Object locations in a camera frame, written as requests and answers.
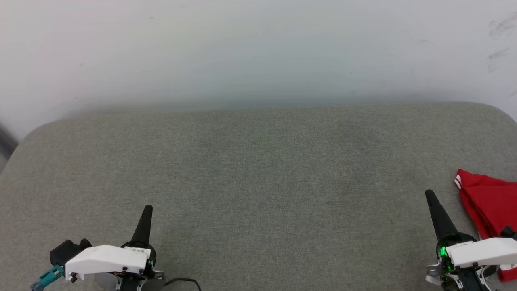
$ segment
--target teal cable connector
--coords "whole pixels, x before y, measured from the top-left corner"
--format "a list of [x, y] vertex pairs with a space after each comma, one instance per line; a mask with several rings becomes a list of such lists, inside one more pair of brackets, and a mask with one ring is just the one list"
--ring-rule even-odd
[[55, 265], [47, 273], [43, 274], [39, 281], [31, 285], [31, 291], [43, 291], [43, 289], [50, 285], [50, 283], [61, 278], [65, 271], [60, 265]]

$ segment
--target white backdrop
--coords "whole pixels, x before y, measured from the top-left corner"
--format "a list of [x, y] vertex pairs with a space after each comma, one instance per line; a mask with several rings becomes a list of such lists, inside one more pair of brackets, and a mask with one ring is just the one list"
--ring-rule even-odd
[[0, 126], [475, 101], [517, 120], [515, 0], [3, 0]]

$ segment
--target red cloth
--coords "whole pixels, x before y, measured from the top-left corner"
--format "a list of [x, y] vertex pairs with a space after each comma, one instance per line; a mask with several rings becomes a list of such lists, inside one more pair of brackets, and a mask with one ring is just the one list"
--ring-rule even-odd
[[[499, 237], [509, 225], [517, 230], [517, 183], [458, 170], [455, 179], [463, 205], [476, 225], [481, 239]], [[517, 265], [503, 265], [502, 282], [517, 279]]]

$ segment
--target black wire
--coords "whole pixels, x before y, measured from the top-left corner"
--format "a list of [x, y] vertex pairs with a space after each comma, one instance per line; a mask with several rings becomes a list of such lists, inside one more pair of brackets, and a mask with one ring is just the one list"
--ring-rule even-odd
[[194, 282], [194, 283], [195, 283], [195, 285], [197, 286], [197, 289], [198, 289], [199, 291], [201, 291], [201, 287], [199, 286], [199, 284], [197, 283], [197, 281], [196, 281], [196, 280], [194, 280], [194, 279], [189, 279], [189, 278], [174, 278], [174, 279], [171, 279], [171, 280], [167, 281], [163, 287], [165, 287], [165, 286], [167, 286], [167, 285], [169, 285], [169, 284], [172, 284], [172, 283], [174, 283], [174, 282], [176, 282], [176, 281]]

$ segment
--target black cone-shaped tip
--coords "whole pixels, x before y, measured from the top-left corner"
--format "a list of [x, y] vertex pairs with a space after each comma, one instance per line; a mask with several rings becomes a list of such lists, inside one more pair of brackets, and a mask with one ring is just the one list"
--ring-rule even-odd
[[449, 215], [447, 215], [444, 207], [440, 204], [440, 201], [438, 201], [438, 198], [436, 198], [436, 195], [431, 189], [425, 191], [425, 198], [427, 199], [434, 232], [436, 233], [438, 241], [446, 235], [457, 233], [458, 230], [454, 226], [454, 223], [452, 223], [451, 218], [449, 218]]
[[133, 233], [131, 241], [141, 241], [149, 244], [149, 237], [151, 235], [151, 219], [153, 218], [153, 207], [146, 205], [138, 225]]

